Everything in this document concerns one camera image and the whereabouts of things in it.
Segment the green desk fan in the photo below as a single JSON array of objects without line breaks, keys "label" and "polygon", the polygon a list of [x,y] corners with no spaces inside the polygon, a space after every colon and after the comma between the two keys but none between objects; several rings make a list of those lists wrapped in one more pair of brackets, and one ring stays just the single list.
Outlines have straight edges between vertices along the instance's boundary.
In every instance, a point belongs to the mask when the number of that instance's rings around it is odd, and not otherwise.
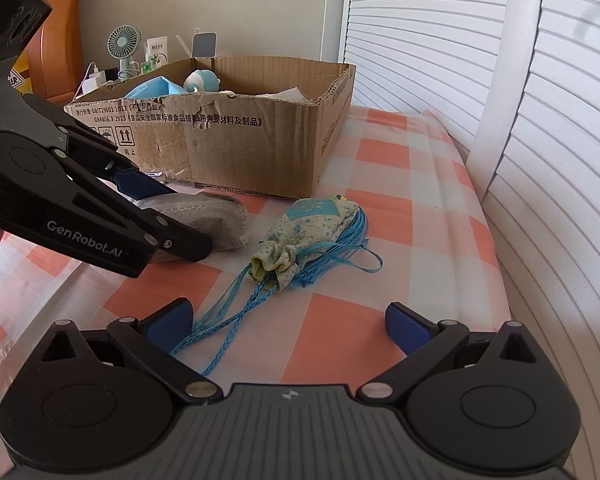
[{"label": "green desk fan", "polygon": [[112,58],[119,62],[118,78],[130,79],[134,76],[133,56],[140,47],[142,35],[133,25],[116,27],[107,39],[107,51]]}]

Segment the checkered pink tablecloth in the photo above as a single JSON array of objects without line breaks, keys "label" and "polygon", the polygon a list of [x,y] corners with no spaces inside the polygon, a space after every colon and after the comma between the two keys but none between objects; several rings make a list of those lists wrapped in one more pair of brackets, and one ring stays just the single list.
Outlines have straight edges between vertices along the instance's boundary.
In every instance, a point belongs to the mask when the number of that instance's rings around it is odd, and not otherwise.
[{"label": "checkered pink tablecloth", "polygon": [[[368,249],[305,288],[280,292],[249,313],[231,344],[222,334],[180,359],[235,382],[346,384],[356,388],[401,359],[384,329],[399,301],[433,321],[497,330],[509,316],[495,245],[457,149],[430,115],[355,107],[315,193],[346,196],[368,218]],[[0,245],[0,401],[56,320],[100,330],[146,318],[185,297],[207,311],[249,262],[254,246],[200,263],[171,261],[125,278],[26,240]],[[0,439],[0,477],[10,461]]]}]

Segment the cardboard box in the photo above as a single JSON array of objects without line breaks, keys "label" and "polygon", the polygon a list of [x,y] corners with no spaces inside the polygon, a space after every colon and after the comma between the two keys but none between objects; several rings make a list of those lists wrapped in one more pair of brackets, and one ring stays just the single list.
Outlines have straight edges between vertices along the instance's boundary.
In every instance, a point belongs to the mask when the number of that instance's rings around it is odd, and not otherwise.
[{"label": "cardboard box", "polygon": [[[160,70],[182,84],[192,59]],[[283,56],[215,58],[219,92],[125,99],[151,78],[108,84],[66,112],[117,145],[146,174],[287,198],[309,197],[335,147],[352,100],[355,68]],[[261,100],[298,87],[313,105]]]}]

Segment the white louvered closet doors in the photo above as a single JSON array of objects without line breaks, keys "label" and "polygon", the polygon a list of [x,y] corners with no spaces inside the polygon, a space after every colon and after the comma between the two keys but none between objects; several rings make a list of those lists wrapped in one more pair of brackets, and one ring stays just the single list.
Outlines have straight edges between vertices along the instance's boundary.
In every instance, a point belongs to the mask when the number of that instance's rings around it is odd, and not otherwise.
[{"label": "white louvered closet doors", "polygon": [[354,99],[434,114],[464,156],[509,310],[580,406],[600,479],[600,0],[343,0]]}]

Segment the wooden headboard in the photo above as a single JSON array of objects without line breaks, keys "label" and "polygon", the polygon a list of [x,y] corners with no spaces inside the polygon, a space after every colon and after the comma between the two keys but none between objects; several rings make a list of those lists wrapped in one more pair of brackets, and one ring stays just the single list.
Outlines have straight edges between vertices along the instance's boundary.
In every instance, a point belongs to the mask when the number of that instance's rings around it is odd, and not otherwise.
[{"label": "wooden headboard", "polygon": [[80,0],[45,0],[52,7],[24,52],[32,92],[64,106],[73,100],[83,78]]}]

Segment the yellow duck bag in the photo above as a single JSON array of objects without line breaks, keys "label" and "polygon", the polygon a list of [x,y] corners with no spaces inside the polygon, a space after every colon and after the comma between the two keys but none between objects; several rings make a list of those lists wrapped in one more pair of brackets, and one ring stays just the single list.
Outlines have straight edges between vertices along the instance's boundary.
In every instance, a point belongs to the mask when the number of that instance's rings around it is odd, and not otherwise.
[{"label": "yellow duck bag", "polygon": [[16,89],[22,94],[32,92],[30,67],[26,52],[22,52],[19,55],[19,58],[17,58],[14,66],[12,66],[12,70],[8,76],[8,81],[12,88]]}]

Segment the white cream tube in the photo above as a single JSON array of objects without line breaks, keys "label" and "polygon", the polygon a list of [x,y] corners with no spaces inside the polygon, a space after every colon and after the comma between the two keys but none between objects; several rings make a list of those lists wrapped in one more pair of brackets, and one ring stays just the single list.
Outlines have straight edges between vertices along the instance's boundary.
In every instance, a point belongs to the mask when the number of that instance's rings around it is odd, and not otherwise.
[{"label": "white cream tube", "polygon": [[157,67],[169,62],[169,38],[167,36],[152,37],[146,40],[147,52]]}]

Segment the small tablet on stand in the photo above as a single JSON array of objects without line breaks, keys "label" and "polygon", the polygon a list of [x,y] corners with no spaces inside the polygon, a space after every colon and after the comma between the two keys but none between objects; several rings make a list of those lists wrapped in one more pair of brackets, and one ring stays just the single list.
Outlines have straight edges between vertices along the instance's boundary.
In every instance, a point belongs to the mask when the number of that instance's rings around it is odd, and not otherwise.
[{"label": "small tablet on stand", "polygon": [[192,67],[214,69],[218,35],[216,32],[200,32],[196,30],[192,37]]}]

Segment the blue white round plush toy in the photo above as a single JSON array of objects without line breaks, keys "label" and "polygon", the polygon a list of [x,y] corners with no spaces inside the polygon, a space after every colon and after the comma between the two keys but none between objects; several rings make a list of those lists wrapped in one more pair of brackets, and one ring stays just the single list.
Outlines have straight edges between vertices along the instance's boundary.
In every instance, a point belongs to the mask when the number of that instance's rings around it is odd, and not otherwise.
[{"label": "blue white round plush toy", "polygon": [[219,92],[221,81],[212,70],[194,70],[185,79],[183,88],[189,93]]}]

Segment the blue face mask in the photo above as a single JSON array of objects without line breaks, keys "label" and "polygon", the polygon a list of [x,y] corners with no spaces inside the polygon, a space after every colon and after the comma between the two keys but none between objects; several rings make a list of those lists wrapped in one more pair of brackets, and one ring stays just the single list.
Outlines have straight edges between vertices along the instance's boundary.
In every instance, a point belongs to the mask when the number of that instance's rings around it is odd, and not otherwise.
[{"label": "blue face mask", "polygon": [[160,96],[180,96],[181,94],[187,94],[182,86],[166,77],[157,76],[138,84],[124,97],[125,99],[146,100],[160,98]]}]

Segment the white power strip charger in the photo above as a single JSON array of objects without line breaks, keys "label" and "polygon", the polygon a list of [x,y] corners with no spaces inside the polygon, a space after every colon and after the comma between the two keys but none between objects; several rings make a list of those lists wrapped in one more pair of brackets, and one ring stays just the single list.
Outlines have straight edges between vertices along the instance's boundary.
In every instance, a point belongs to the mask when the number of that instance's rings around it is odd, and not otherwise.
[{"label": "white power strip charger", "polygon": [[79,87],[76,89],[76,94],[73,99],[76,100],[80,96],[85,96],[86,94],[95,91],[106,84],[106,81],[106,72],[100,70],[94,62],[91,62],[87,66],[84,77],[80,82]]}]

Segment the green sanitizer bottle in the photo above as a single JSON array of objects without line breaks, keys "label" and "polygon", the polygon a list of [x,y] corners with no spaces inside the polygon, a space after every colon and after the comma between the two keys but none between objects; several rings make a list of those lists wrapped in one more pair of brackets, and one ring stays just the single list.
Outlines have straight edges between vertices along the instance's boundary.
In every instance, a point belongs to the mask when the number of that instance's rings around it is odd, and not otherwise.
[{"label": "green sanitizer bottle", "polygon": [[140,63],[140,72],[148,74],[155,69],[155,60],[147,44],[144,45],[144,60]]}]

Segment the white cloth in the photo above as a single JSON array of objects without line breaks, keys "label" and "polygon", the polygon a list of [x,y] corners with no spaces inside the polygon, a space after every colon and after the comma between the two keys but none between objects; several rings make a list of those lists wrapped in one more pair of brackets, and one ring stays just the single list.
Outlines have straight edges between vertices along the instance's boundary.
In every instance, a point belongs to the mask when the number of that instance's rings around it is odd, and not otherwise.
[{"label": "white cloth", "polygon": [[314,101],[306,96],[298,87],[289,88],[275,93],[257,94],[261,100],[292,103],[296,105],[313,105]]}]

